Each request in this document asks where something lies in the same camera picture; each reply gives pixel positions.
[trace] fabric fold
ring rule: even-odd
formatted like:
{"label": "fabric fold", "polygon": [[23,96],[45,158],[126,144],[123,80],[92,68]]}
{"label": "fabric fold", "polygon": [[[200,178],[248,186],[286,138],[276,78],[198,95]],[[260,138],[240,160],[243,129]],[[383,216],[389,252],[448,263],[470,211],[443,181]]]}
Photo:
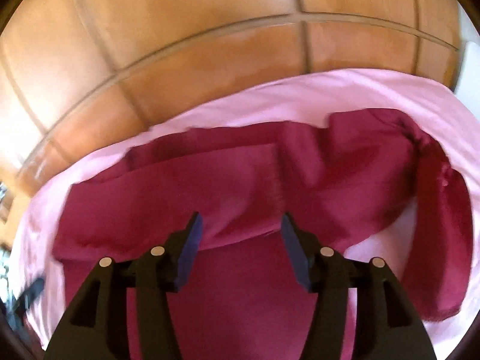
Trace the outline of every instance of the fabric fold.
{"label": "fabric fold", "polygon": [[[193,129],[135,147],[73,185],[53,255],[64,263],[68,304],[99,258],[136,258],[199,211],[201,251],[189,284],[171,297],[185,358],[290,360],[299,356],[314,303],[300,295],[279,246],[281,213],[344,252],[392,224],[414,195],[417,227],[402,283],[423,319],[444,319],[458,312],[467,289],[470,198],[441,146],[392,109],[332,114],[324,129],[294,122]],[[287,310],[301,302],[293,318]],[[201,312],[219,304],[228,321]],[[243,349],[225,356],[229,350],[210,343],[215,334],[226,343],[240,334]]]}

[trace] pink sheet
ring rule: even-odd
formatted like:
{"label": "pink sheet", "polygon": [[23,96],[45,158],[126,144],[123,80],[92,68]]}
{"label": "pink sheet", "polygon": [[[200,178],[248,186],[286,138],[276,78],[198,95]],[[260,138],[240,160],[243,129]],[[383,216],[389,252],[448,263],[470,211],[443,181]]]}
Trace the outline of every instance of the pink sheet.
{"label": "pink sheet", "polygon": [[[480,212],[480,126],[473,115],[434,81],[402,73],[352,69],[300,76],[251,88],[219,99],[135,138],[96,151],[53,178],[35,196],[19,226],[11,257],[10,282],[17,294],[45,269],[46,294],[28,320],[46,347],[64,310],[62,266],[51,258],[51,245],[70,185],[86,180],[117,162],[129,147],[191,127],[244,126],[264,121],[293,120],[325,127],[326,115],[364,107],[397,108],[410,116],[445,149],[470,190],[474,209],[475,250],[469,288],[462,308],[442,322],[427,322],[437,357],[444,359],[462,338],[480,309],[478,217]],[[410,250],[415,203],[392,226],[346,251],[349,258],[368,261],[384,257],[401,276]]]}

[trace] screw head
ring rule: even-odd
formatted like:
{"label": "screw head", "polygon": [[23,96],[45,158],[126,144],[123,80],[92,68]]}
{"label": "screw head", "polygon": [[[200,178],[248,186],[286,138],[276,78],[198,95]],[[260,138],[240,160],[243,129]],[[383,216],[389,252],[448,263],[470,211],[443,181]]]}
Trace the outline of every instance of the screw head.
{"label": "screw head", "polygon": [[161,256],[165,253],[165,248],[163,246],[155,246],[150,250],[152,256]]}
{"label": "screw head", "polygon": [[371,263],[377,268],[383,268],[385,266],[385,260],[380,257],[373,258]]}
{"label": "screw head", "polygon": [[112,259],[110,257],[104,257],[100,260],[98,263],[102,268],[108,267],[110,264],[112,264]]}
{"label": "screw head", "polygon": [[320,254],[325,257],[332,257],[335,254],[335,251],[328,246],[324,246],[320,249]]}

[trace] maroon fabric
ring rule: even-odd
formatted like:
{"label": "maroon fabric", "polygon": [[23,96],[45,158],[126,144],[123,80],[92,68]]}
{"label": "maroon fabric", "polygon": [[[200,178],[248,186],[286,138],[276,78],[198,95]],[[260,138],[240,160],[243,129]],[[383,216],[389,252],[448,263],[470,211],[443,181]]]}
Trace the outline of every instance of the maroon fabric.
{"label": "maroon fabric", "polygon": [[[169,296],[184,358],[290,360],[304,345],[315,295],[295,282],[278,232],[282,213],[343,252],[390,225],[415,194],[402,283],[423,319],[444,319],[458,312],[470,275],[468,190],[441,146],[391,109],[332,114],[326,129],[193,129],[133,148],[71,188],[53,254],[64,264],[68,304],[98,259],[137,258],[199,211],[201,251],[187,285]],[[345,358],[352,326],[349,316]]]}

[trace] panel seam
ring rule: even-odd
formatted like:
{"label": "panel seam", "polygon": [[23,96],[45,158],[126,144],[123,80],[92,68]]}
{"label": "panel seam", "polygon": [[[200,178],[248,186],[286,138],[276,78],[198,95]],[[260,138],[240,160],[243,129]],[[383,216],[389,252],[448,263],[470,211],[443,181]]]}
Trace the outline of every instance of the panel seam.
{"label": "panel seam", "polygon": [[[415,28],[420,31],[420,0],[413,0],[415,7]],[[418,65],[420,61],[420,47],[422,45],[421,37],[417,36],[415,42],[415,59],[413,61],[413,71],[412,74],[417,75]]]}
{"label": "panel seam", "polygon": [[[95,44],[100,54],[102,55],[102,58],[104,59],[106,65],[109,67],[113,75],[117,76],[119,69],[115,64],[114,59],[110,54],[106,43],[102,39],[102,36],[100,35],[100,31],[95,25],[95,20],[93,19],[92,14],[85,3],[85,0],[74,0],[74,4],[77,10],[78,16],[80,17],[80,21],[82,22],[82,25],[90,35],[90,38],[92,39],[93,43]],[[143,130],[147,131],[148,128],[150,127],[150,123],[145,113],[141,109],[140,105],[135,101],[133,96],[131,96],[131,94],[125,90],[123,85],[118,85],[118,89],[122,93],[123,98],[129,105],[129,107],[131,107],[133,112],[135,112],[136,116],[142,123]],[[76,105],[78,106],[80,103],[83,102],[84,99],[86,99],[86,96],[84,96],[83,99],[80,102],[78,102]]]}
{"label": "panel seam", "polygon": [[33,122],[35,127],[39,130],[42,137],[45,136],[46,133],[47,133],[47,129],[45,128],[43,123],[40,122],[37,115],[35,115],[35,112],[33,112],[32,108],[30,107],[30,105],[27,102],[27,99],[26,99],[22,89],[18,85],[17,80],[15,79],[14,74],[11,71],[10,64],[8,62],[8,59],[7,59],[6,55],[5,55],[5,50],[3,48],[3,42],[1,40],[0,40],[0,64],[3,68],[3,70],[5,71],[5,75],[7,77],[7,80],[9,82],[10,86],[12,87],[13,92],[15,93],[15,96],[16,96],[18,102],[20,103],[21,107],[26,112],[26,114],[28,115],[30,120]]}
{"label": "panel seam", "polygon": [[294,16],[297,16],[296,24],[298,28],[298,36],[300,42],[300,48],[302,51],[303,59],[303,73],[308,74],[311,72],[311,47],[310,47],[310,38],[308,34],[308,25],[305,21],[299,19],[299,14],[303,12],[304,3],[303,0],[295,0],[295,13]]}
{"label": "panel seam", "polygon": [[48,144],[50,144],[53,149],[57,151],[57,153],[68,164],[69,167],[74,164],[74,161],[68,156],[68,154],[63,150],[63,148],[60,147],[53,139],[50,139],[49,137],[47,137],[47,135],[45,135],[45,137],[39,143],[37,143],[37,145],[35,145],[30,154],[28,154],[25,162],[22,164],[21,168],[16,173],[15,179],[20,178],[22,173],[26,171],[28,165],[34,162],[33,159],[38,154],[38,152]]}
{"label": "panel seam", "polygon": [[85,96],[83,96],[78,102],[76,102],[69,110],[67,110],[52,126],[52,128],[46,132],[46,136],[51,135],[52,131],[63,121],[71,112],[73,112],[77,107],[83,104],[85,101],[89,99],[93,99],[102,93],[104,90],[108,89],[109,87],[119,84],[123,79],[130,77],[135,71],[144,68],[145,66],[150,65],[153,62],[157,62],[173,53],[182,50],[186,47],[191,46],[192,44],[196,43],[197,41],[201,41],[203,39],[208,39],[212,37],[219,37],[225,35],[231,35],[234,33],[238,33],[240,31],[247,31],[253,30],[256,28],[261,28],[265,26],[274,26],[274,25],[285,25],[285,24],[296,24],[300,22],[304,22],[304,26],[308,25],[308,22],[314,23],[327,23],[327,22],[336,22],[336,23],[359,23],[365,25],[373,25],[383,28],[389,28],[394,31],[409,33],[411,35],[417,36],[422,39],[430,40],[434,43],[440,44],[446,48],[449,48],[453,51],[457,51],[455,47],[452,45],[444,42],[441,39],[435,38],[432,35],[422,33],[421,31],[417,30],[416,28],[411,28],[405,26],[404,24],[390,22],[388,20],[383,19],[376,19],[367,16],[360,16],[360,15],[347,15],[347,14],[331,14],[331,13],[296,13],[296,14],[286,14],[286,15],[278,15],[278,16],[268,16],[268,17],[259,17],[256,19],[249,19],[241,22],[227,24],[225,26],[216,27],[210,30],[206,30],[204,32],[192,35],[190,37],[184,38],[177,42],[171,43],[165,47],[159,48],[148,55],[143,56],[142,58],[136,60],[135,62],[127,65],[126,67],[119,69],[117,74],[110,76],[109,78],[105,79],[99,85],[92,88]]}

